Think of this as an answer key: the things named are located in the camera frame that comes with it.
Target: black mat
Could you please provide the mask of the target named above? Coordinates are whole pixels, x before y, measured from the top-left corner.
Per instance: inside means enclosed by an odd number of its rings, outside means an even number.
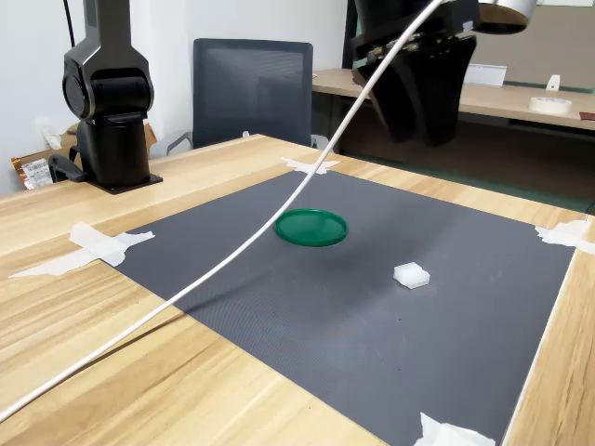
[[[142,227],[155,238],[117,269],[169,298],[303,177]],[[420,412],[500,442],[573,249],[542,243],[530,225],[334,172],[315,176],[295,207],[340,214],[347,239],[307,248],[270,230],[178,307],[390,444],[421,437]],[[411,261],[430,285],[392,279]]]

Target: green plastic lid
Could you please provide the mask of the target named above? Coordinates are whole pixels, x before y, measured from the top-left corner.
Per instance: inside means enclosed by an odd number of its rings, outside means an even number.
[[[347,222],[332,212],[320,209],[293,209],[275,222],[277,234],[302,246],[329,246],[347,237]]]

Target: office chair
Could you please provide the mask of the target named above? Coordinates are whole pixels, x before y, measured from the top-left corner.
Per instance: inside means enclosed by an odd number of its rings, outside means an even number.
[[[296,42],[196,39],[193,130],[151,158],[184,139],[197,149],[245,132],[311,146],[312,54]]]

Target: desk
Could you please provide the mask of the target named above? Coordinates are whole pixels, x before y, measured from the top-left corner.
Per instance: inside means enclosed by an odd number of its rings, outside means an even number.
[[[73,223],[116,235],[217,199],[320,152],[254,136],[152,162],[164,182],[111,196],[62,182],[0,201],[0,405],[61,372],[163,302],[96,261],[60,277],[6,279],[71,252]],[[582,214],[339,155],[333,169],[553,227]],[[590,233],[595,237],[595,230]],[[509,444],[593,444],[595,256],[575,253]],[[6,444],[379,444],[262,362],[169,308],[0,425]]]
[[[353,83],[350,70],[325,70],[317,72],[312,81],[312,90],[329,95],[357,98],[362,88]],[[573,102],[570,113],[548,115],[529,110],[529,101],[533,97],[555,97]],[[595,130],[595,121],[581,121],[579,112],[595,112],[595,95],[552,92],[526,86],[463,85],[460,100],[460,112],[518,119],[535,123],[562,125],[565,127]]]

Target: cable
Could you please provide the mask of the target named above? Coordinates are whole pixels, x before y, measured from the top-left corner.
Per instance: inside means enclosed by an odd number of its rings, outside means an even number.
[[[74,48],[73,21],[71,20],[71,9],[68,7],[68,0],[64,0],[64,11],[66,12],[66,21],[68,21],[68,32],[71,35],[71,47]]]
[[[370,78],[368,83],[365,85],[364,90],[362,91],[360,96],[353,103],[353,106],[348,111],[347,115],[345,116],[345,119],[343,119],[343,122],[338,127],[337,132],[335,133],[335,135],[333,135],[333,138],[329,142],[326,149],[324,149],[324,151],[321,153],[320,157],[318,158],[318,161],[316,161],[314,168],[306,175],[306,177],[299,184],[299,186],[297,186],[297,189],[294,191],[294,193],[292,193],[291,196],[287,199],[287,201],[283,204],[283,206],[281,206],[279,208],[279,210],[277,212],[275,212],[275,214],[271,218],[269,218],[269,220],[262,226],[262,228],[260,228],[252,237],[250,237],[248,240],[246,240],[239,248],[237,248],[235,251],[233,251],[226,259],[224,259],[221,263],[219,263],[213,269],[208,271],[203,277],[198,279],[196,282],[191,283],[186,288],[184,288],[182,291],[180,291],[179,293],[177,293],[176,295],[171,297],[169,300],[164,302],[162,305],[160,305],[159,307],[154,309],[152,312],[147,314],[144,318],[137,321],[133,325],[130,325],[122,333],[120,333],[118,336],[116,336],[114,339],[112,339],[105,345],[101,346],[100,348],[98,348],[97,350],[92,352],[91,354],[85,356],[80,361],[78,361],[76,364],[70,366],[68,369],[66,369],[64,372],[62,372],[61,374],[54,376],[52,379],[47,381],[45,384],[38,387],[36,390],[34,390],[30,394],[26,395],[25,397],[23,397],[22,399],[18,400],[13,405],[11,405],[7,409],[5,409],[2,413],[0,413],[0,423],[5,421],[13,413],[15,413],[15,412],[19,411],[20,409],[22,409],[23,407],[25,407],[31,401],[35,400],[39,396],[46,393],[53,386],[56,386],[64,379],[68,378],[71,374],[74,374],[81,368],[85,367],[87,364],[89,364],[94,359],[96,359],[99,355],[103,354],[109,348],[113,347],[115,344],[117,344],[122,339],[124,339],[125,337],[130,335],[132,332],[136,331],[140,326],[142,326],[143,324],[145,324],[146,322],[150,321],[152,318],[157,316],[164,309],[174,305],[183,296],[185,296],[187,293],[192,291],[194,288],[196,288],[203,282],[206,282],[213,275],[217,274],[220,270],[225,268],[225,266],[227,266],[230,262],[232,262],[248,246],[250,246],[258,237],[260,237],[268,228],[270,228],[272,226],[272,224],[277,220],[277,218],[279,218],[279,216],[283,212],[285,212],[285,210],[291,205],[291,203],[296,199],[296,197],[304,190],[306,185],[310,182],[311,178],[314,176],[314,174],[316,173],[316,171],[318,170],[318,168],[321,166],[324,159],[326,158],[326,155],[328,155],[328,153],[333,149],[333,147],[335,147],[335,144],[337,144],[337,141],[339,140],[339,138],[341,138],[341,135],[343,135],[345,128],[350,123],[351,119],[353,118],[353,115],[359,110],[362,103],[367,98],[368,94],[372,90],[372,87],[374,87],[374,85],[376,84],[378,78],[387,69],[387,67],[392,62],[392,60],[397,55],[397,53],[399,52],[401,47],[404,45],[404,43],[407,41],[407,39],[417,30],[419,25],[421,25],[428,18],[428,16],[432,12],[434,12],[434,10],[441,4],[442,1],[443,0],[432,0],[431,3],[419,14],[419,16],[403,32],[401,37],[399,37],[399,39],[395,43],[394,47],[390,50],[387,57],[385,57],[384,60],[382,60],[382,62],[380,63],[380,65],[378,66],[378,68],[376,69],[374,74],[372,74],[372,77]]]

